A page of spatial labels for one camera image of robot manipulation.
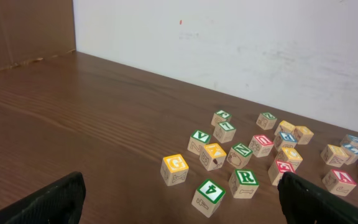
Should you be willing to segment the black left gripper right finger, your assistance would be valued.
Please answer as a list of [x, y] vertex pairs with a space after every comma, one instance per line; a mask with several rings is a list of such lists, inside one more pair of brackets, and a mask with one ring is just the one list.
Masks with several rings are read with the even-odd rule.
[[358, 224], [357, 207], [292, 172], [283, 174], [278, 191], [290, 224]]

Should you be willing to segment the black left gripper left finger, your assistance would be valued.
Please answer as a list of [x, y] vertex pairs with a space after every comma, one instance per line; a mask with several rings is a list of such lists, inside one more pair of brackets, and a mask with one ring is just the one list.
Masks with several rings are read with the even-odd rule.
[[0, 210], [0, 224], [79, 224], [86, 187], [72, 172]]

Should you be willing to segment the yellow C block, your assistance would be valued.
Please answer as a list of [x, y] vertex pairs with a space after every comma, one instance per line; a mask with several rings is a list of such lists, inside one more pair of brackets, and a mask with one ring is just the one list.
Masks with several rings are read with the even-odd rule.
[[283, 147], [276, 155], [275, 160], [288, 162], [297, 170], [303, 158], [295, 148]]

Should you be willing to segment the green R block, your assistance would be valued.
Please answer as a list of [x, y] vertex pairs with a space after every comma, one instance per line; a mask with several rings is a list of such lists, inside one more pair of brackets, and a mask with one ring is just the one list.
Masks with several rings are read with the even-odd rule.
[[259, 181], [254, 172], [249, 169], [234, 169], [229, 179], [229, 188], [234, 198], [252, 198], [258, 187]]

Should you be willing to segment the yellow O block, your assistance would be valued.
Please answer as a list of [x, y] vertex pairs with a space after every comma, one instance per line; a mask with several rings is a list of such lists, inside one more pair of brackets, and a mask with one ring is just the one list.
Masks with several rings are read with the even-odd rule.
[[291, 134], [296, 139], [297, 144], [308, 144], [314, 136], [314, 133], [306, 126], [296, 126]]

